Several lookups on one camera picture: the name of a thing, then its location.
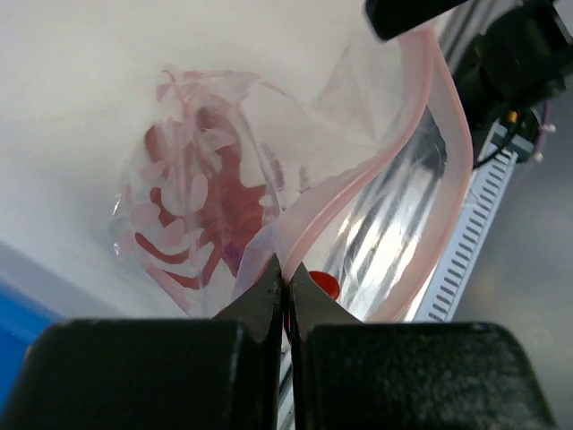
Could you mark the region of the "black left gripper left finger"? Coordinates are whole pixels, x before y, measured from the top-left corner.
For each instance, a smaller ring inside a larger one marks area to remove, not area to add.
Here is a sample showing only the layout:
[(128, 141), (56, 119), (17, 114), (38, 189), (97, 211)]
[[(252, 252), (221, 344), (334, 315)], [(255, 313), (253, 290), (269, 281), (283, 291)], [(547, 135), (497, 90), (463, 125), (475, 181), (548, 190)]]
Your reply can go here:
[(275, 428), (283, 286), (271, 259), (211, 319), (52, 324), (32, 344), (2, 428)]

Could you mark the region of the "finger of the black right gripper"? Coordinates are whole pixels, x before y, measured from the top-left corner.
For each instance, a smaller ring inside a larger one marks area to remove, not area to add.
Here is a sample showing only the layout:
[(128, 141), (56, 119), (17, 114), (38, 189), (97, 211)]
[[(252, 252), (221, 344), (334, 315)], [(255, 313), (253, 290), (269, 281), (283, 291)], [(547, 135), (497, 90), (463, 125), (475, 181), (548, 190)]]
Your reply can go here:
[(366, 0), (364, 12), (378, 39), (388, 41), (465, 2), (466, 0)]

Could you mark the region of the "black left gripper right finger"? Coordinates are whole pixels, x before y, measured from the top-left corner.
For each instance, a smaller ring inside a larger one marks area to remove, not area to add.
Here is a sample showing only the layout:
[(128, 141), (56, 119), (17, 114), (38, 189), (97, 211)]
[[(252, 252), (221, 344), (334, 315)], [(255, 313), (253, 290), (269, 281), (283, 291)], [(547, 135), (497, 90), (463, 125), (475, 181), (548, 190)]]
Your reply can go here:
[(288, 287), (299, 429), (553, 429), (526, 352), (494, 323), (365, 323), (308, 270)]

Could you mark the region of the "clear pink zip top bag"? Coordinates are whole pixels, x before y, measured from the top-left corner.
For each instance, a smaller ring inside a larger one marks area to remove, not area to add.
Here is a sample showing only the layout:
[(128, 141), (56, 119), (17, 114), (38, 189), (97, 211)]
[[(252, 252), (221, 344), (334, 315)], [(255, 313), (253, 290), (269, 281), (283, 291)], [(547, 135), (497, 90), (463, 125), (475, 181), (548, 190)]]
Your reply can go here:
[[(428, 108), (438, 47), (429, 29), (389, 42), (359, 33), (310, 103), (252, 72), (162, 71), (149, 128), (199, 108), (234, 112), (246, 130), (243, 181), (254, 185), (270, 179), (263, 147), (276, 154), (286, 174), (284, 190), (273, 199), (284, 208), (246, 246), (237, 276), (220, 264), (201, 291), (172, 295), (162, 288), (171, 299), (191, 317), (211, 317), (239, 298), (271, 258), (278, 259), (285, 280), (300, 266), (334, 276), (325, 264), (343, 220), (405, 148)], [(145, 271), (133, 239), (136, 230), (149, 238), (160, 231), (136, 207), (148, 200), (150, 190), (140, 174), (149, 161), (143, 137), (124, 163), (110, 230), (116, 258), (161, 288)]]

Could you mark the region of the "blue plastic bin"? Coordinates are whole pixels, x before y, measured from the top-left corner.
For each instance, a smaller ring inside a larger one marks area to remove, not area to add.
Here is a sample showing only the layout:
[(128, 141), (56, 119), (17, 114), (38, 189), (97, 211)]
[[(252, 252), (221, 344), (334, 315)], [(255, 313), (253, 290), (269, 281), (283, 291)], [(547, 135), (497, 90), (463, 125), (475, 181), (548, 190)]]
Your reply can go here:
[(61, 319), (1, 280), (1, 385), (9, 386), (31, 343)]

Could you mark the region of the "red toy lobster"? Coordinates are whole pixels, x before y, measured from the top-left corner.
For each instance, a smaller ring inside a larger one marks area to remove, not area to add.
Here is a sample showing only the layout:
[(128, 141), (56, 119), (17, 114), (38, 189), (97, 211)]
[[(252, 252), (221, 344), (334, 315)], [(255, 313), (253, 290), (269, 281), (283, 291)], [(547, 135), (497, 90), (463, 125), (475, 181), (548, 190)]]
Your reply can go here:
[(149, 161), (140, 174), (150, 190), (136, 207), (160, 231), (149, 238), (136, 230), (133, 239), (145, 271), (166, 292), (203, 290), (220, 264), (237, 276), (246, 246), (283, 210), (273, 200), (286, 186), (276, 154), (263, 147), (270, 179), (248, 185), (242, 179), (245, 144), (244, 120), (209, 107), (144, 134)]

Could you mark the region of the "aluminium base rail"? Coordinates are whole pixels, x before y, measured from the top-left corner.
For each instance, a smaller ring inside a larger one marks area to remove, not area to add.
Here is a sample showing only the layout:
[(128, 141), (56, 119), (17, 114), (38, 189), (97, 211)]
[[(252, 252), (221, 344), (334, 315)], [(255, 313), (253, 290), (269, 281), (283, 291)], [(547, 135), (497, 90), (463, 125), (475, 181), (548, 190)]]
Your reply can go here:
[(288, 288), (293, 389), (279, 406), (283, 429), (315, 429), (321, 413), (354, 404), (330, 382), (369, 381), (389, 355), (377, 335), (385, 323), (448, 323), (463, 295), (469, 267), (452, 259), (473, 203), (474, 149), (452, 71), (471, 38), (485, 29), (490, 1), (459, 6), (440, 35), (429, 105), (418, 129), (389, 166), (360, 194), (342, 222), (325, 267), (339, 298), (299, 269)]

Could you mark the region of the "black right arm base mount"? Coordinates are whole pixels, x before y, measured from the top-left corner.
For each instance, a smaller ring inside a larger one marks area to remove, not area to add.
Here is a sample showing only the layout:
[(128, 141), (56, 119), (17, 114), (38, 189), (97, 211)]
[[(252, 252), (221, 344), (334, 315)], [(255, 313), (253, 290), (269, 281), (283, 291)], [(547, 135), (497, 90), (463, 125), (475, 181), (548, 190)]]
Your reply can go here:
[(474, 167), (514, 151), (542, 152), (550, 101), (572, 74), (572, 34), (553, 1), (525, 1), (471, 41), (454, 73), (472, 134)]

